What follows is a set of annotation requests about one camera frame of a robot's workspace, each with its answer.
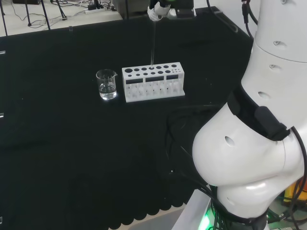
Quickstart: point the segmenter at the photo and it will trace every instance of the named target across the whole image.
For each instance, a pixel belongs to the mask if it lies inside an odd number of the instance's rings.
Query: glass beaker
[[[111,69],[101,69],[96,73],[99,93],[102,99],[110,100],[116,97],[116,76],[117,73]]]

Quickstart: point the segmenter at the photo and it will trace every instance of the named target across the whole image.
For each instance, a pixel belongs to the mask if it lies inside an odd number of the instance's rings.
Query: water
[[[110,100],[116,97],[116,86],[113,83],[101,84],[99,87],[100,96],[104,100]]]

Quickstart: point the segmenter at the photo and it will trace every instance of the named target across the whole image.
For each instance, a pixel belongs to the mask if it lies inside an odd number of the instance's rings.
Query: table
[[[155,63],[181,62],[183,98],[125,103],[121,68],[147,65],[146,17],[2,38],[0,214],[8,229],[116,229],[187,202],[195,185],[169,179],[167,114],[224,103],[243,77],[251,41],[213,15],[163,20]],[[103,102],[95,73],[113,69],[118,97]],[[185,133],[192,145],[193,134]],[[179,150],[177,162],[191,168]]]

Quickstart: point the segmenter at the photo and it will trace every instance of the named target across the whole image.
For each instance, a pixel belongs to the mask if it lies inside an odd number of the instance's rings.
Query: test tube rack
[[[184,96],[179,62],[122,68],[126,102]]]

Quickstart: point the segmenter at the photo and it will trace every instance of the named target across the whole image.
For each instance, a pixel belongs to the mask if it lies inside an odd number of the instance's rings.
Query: tripod
[[[5,25],[5,20],[4,20],[4,12],[3,12],[3,7],[2,7],[2,0],[0,0],[0,8],[1,8],[1,15],[2,15],[2,20],[3,20],[3,25],[4,25],[4,30],[5,34],[8,35],[8,32],[6,31],[6,25]]]
[[[44,15],[45,15],[45,18],[46,18],[46,22],[47,22],[47,25],[48,25],[48,30],[50,30],[50,25],[49,25],[49,21],[48,21],[48,18],[47,18],[47,13],[46,13],[45,5],[44,5],[44,0],[41,0],[41,2],[42,2],[42,7],[43,7],[43,10],[44,10]],[[63,10],[62,10],[60,4],[59,4],[59,0],[56,0],[56,2],[57,2],[57,4],[58,4],[58,6],[59,6],[59,11],[60,11],[60,13],[61,13],[61,15],[62,15],[63,20],[66,20],[67,17],[66,17],[66,15],[64,14],[64,12],[63,12]],[[27,11],[28,22],[29,22],[29,23],[28,23],[28,26],[31,26],[27,0],[24,0],[24,3],[25,3],[25,9],[26,9],[26,11]]]
[[[48,20],[48,17],[47,17],[47,13],[46,13],[46,9],[45,9],[45,5],[44,5],[44,0],[41,0],[42,2],[42,7],[43,7],[43,11],[44,11],[44,15],[45,15],[45,18],[46,18],[46,22],[47,22],[47,26],[48,26],[48,30],[50,30],[50,25],[49,25],[49,20]],[[60,4],[59,4],[59,0],[56,0],[58,6],[59,6],[59,11],[62,15],[62,19],[63,20],[66,20],[67,17],[66,15],[64,14]],[[25,3],[25,9],[27,11],[27,17],[28,17],[28,26],[31,26],[31,22],[30,22],[30,16],[29,16],[29,10],[28,10],[28,4],[27,4],[27,0],[24,0],[24,3]],[[6,25],[5,25],[5,19],[4,19],[4,11],[3,11],[3,7],[2,7],[2,0],[0,0],[0,8],[1,8],[1,14],[2,14],[2,20],[3,20],[3,25],[4,25],[4,30],[5,30],[5,34],[6,36],[8,35],[8,32],[6,30]]]

